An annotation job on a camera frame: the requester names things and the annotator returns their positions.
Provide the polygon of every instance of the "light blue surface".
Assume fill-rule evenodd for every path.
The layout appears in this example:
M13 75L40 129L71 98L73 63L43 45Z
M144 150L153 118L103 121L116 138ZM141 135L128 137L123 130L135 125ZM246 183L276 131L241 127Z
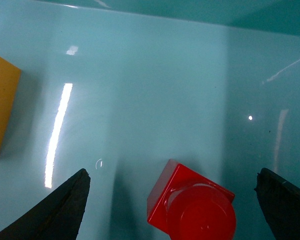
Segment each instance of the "light blue surface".
M37 0L300 36L300 0Z
M300 37L1 0L0 56L23 71L0 154L0 230L86 168L78 240L168 240L146 200L173 158L236 194L236 240L274 239L254 187L262 167L300 187Z

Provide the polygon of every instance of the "red cube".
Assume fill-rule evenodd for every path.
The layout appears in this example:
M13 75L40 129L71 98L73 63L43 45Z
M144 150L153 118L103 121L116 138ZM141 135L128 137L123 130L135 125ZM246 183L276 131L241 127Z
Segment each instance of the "red cube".
M170 159L147 199L147 221L172 240L231 240L235 194Z

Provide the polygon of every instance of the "teal wall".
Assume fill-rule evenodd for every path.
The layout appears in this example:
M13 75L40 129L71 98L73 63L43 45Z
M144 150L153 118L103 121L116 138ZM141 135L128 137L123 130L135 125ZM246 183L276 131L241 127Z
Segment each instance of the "teal wall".
M168 240L147 224L146 200L174 158L236 194L234 239L274 239L254 187L263 167L300 187L300 34L168 17L0 1L0 56L22 69L0 154L0 230L86 168L78 240Z
M300 0L45 0L300 36Z

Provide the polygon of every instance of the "teal table surface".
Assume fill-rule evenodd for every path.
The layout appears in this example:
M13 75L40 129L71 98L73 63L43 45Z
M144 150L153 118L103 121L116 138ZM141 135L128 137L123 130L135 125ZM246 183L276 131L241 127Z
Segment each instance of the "teal table surface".
M0 230L81 168L78 240L168 240L147 197L168 159L233 191L235 240L273 240L254 188L300 187L300 35L0 0L22 69L0 153Z

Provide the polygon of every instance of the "red block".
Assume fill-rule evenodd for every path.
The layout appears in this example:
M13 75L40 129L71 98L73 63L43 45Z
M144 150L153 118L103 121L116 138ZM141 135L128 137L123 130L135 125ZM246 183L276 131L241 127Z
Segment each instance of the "red block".
M170 159L147 199L147 221L172 240L231 240L235 194Z

